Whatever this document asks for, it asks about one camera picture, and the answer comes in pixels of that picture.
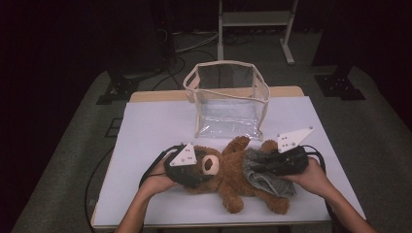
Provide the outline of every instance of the white tabletop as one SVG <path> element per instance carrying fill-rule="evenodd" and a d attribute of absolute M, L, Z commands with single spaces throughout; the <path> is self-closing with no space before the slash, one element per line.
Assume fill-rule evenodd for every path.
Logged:
<path fill-rule="evenodd" d="M 187 100 L 128 103 L 99 201 L 92 219 L 96 228 L 117 226 L 126 212 L 143 173 L 164 150 L 193 143 L 222 151 L 231 139 L 194 138 L 195 106 Z M 309 97 L 273 97 L 261 130 L 264 140 L 294 130 L 314 127 L 301 143 L 316 148 L 325 158 L 327 176 L 364 217 L 361 205 L 327 138 Z M 260 141 L 251 141 L 258 149 Z M 150 202 L 146 226 L 264 225 L 328 221 L 325 202 L 296 185 L 287 214 L 270 212 L 263 201 L 244 197 L 244 210 L 229 214 L 218 193 L 188 194 L 181 186 L 156 195 Z"/>

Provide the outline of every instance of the gray towel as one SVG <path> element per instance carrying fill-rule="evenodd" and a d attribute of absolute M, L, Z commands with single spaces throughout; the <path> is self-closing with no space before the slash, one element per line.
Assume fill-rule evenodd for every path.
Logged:
<path fill-rule="evenodd" d="M 281 197 L 291 197 L 296 194 L 293 186 L 293 182 L 280 179 L 273 173 L 257 173 L 252 170 L 253 166 L 258 165 L 255 160 L 259 156 L 266 155 L 267 153 L 248 148 L 243 160 L 243 173 L 246 179 L 256 188 L 265 190 L 269 193 L 275 194 Z"/>

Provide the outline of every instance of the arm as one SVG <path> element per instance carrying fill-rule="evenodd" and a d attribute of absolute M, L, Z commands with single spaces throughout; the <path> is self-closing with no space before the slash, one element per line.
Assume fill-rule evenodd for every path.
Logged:
<path fill-rule="evenodd" d="M 309 166 L 302 174 L 284 176 L 304 189 L 323 197 L 332 207 L 341 223 L 351 232 L 376 232 L 337 190 L 315 158 L 309 158 Z"/>
<path fill-rule="evenodd" d="M 138 233 L 143 226 L 149 201 L 156 194 L 169 189 L 175 183 L 164 175 L 164 159 L 161 160 L 136 192 L 117 233 Z"/>

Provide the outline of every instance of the cable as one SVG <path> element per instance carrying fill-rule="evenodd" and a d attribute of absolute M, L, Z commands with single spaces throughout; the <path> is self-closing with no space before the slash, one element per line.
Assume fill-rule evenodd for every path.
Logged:
<path fill-rule="evenodd" d="M 204 50 L 187 50 L 187 51 L 181 52 L 180 54 L 186 54 L 186 53 L 190 53 L 190 52 L 203 52 L 203 53 L 206 53 L 206 54 L 208 54 L 209 56 L 211 56 L 214 61 L 217 60 L 216 57 L 215 57 L 212 53 L 207 52 L 207 51 L 204 51 Z"/>
<path fill-rule="evenodd" d="M 248 39 L 245 36 L 239 36 L 239 35 L 227 35 L 225 36 L 223 39 L 223 43 L 226 46 L 231 46 L 231 47 L 240 47 L 240 46 L 244 46 L 247 45 L 251 42 L 253 42 L 255 40 L 255 37 L 253 35 L 251 35 L 252 39 Z"/>
<path fill-rule="evenodd" d="M 211 38 L 208 38 L 208 39 L 206 39 L 206 40 L 204 40 L 204 41 L 202 41 L 202 42 L 199 42 L 199 43 L 197 43 L 197 44 L 194 45 L 194 46 L 191 46 L 191 47 L 188 47 L 188 48 L 185 48 L 185 49 L 181 49 L 181 50 L 176 50 L 176 53 L 184 52 L 184 51 L 188 51 L 188 50 L 193 50 L 193 49 L 196 49 L 196 48 L 205 46 L 205 45 L 213 42 L 214 40 L 216 40 L 216 39 L 218 38 L 218 36 L 219 36 L 219 34 L 216 33 L 216 34 L 215 34 L 214 36 L 212 36 Z"/>
<path fill-rule="evenodd" d="M 91 173 L 91 175 L 90 175 L 90 177 L 88 178 L 88 181 L 87 181 L 87 186 L 86 186 L 86 191 L 85 191 L 85 200 L 84 200 L 84 201 L 85 201 L 85 202 L 84 202 L 84 205 L 85 205 L 85 215 L 86 215 L 86 222 L 87 222 L 88 228 L 90 228 L 90 231 L 93 232 L 93 233 L 95 233 L 95 231 L 94 231 L 93 226 L 92 226 L 91 223 L 90 223 L 90 216 L 88 215 L 88 211 L 87 211 L 88 188 L 90 187 L 91 180 L 93 179 L 94 174 L 96 173 L 97 169 L 100 167 L 101 163 L 105 160 L 105 158 L 113 151 L 114 148 L 115 148 L 115 146 L 112 146 L 112 147 L 106 152 L 106 154 L 100 159 L 100 161 L 99 161 L 99 162 L 97 163 L 97 165 L 94 167 L 94 170 L 93 170 L 93 172 Z"/>
<path fill-rule="evenodd" d="M 183 62 L 183 66 L 174 74 L 167 76 L 166 78 L 163 78 L 161 81 L 159 81 L 153 88 L 152 91 L 154 91 L 161 83 L 163 83 L 165 80 L 169 79 L 169 78 L 174 78 L 175 75 L 179 74 L 185 67 L 186 67 L 186 62 L 184 59 L 182 59 L 181 57 L 176 57 L 177 59 L 180 59 Z"/>
<path fill-rule="evenodd" d="M 182 89 L 181 84 L 178 82 L 178 80 L 176 79 L 175 75 L 170 74 L 170 70 L 167 70 L 167 73 L 169 74 L 169 76 L 172 76 L 173 81 L 175 82 L 176 86 L 178 87 L 178 90 Z"/>
<path fill-rule="evenodd" d="M 164 40 L 163 40 L 163 43 L 165 43 L 165 42 L 167 41 L 167 38 L 168 38 L 168 33 L 167 33 L 167 31 L 166 31 L 166 30 L 164 30 L 164 29 L 160 29 L 160 28 L 158 28 L 158 29 L 157 29 L 157 31 L 161 31 L 161 32 L 163 32 L 163 33 L 164 33 Z"/>
<path fill-rule="evenodd" d="M 144 182 L 148 177 L 163 175 L 163 174 L 153 174 L 153 175 L 151 175 L 151 171 L 154 169 L 154 167 L 157 165 L 157 163 L 160 162 L 160 160 L 163 159 L 164 156 L 167 155 L 167 152 L 169 152 L 169 151 L 171 151 L 171 150 L 177 150 L 179 147 L 180 147 L 180 146 L 173 146 L 173 147 L 171 147 L 171 148 L 163 151 L 163 152 L 154 160 L 154 162 L 152 163 L 152 165 L 148 168 L 148 170 L 146 170 L 146 172 L 143 174 L 142 178 L 140 179 L 139 188 L 140 188 L 140 186 L 142 186 L 143 182 Z M 139 233 L 142 233 L 142 232 L 143 232 L 143 227 L 144 227 L 144 225 L 145 225 L 145 222 L 142 222 L 142 227 L 140 228 Z"/>
<path fill-rule="evenodd" d="M 158 176 L 163 176 L 165 174 L 166 173 L 150 174 L 150 175 L 148 175 L 148 177 L 158 177 Z"/>
<path fill-rule="evenodd" d="M 322 154 L 316 150 L 314 147 L 311 146 L 303 146 L 304 148 L 311 148 L 315 152 L 307 152 L 308 155 L 316 155 L 319 158 L 319 163 L 321 165 L 322 170 L 324 170 L 326 174 L 326 164 L 325 164 L 325 159 L 322 156 Z M 326 209 L 327 212 L 329 213 L 331 222 L 332 222 L 332 232 L 339 232 L 339 233 L 349 233 L 350 231 L 342 224 L 342 222 L 339 220 L 339 218 L 336 216 L 336 214 L 333 212 L 332 207 L 329 205 L 327 201 L 325 201 Z"/>

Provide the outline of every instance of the clear plastic bag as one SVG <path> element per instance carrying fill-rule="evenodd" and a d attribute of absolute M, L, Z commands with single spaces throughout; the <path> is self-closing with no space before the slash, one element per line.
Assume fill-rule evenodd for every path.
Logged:
<path fill-rule="evenodd" d="M 216 61 L 197 64 L 184 80 L 196 105 L 195 137 L 262 140 L 269 87 L 253 64 Z"/>

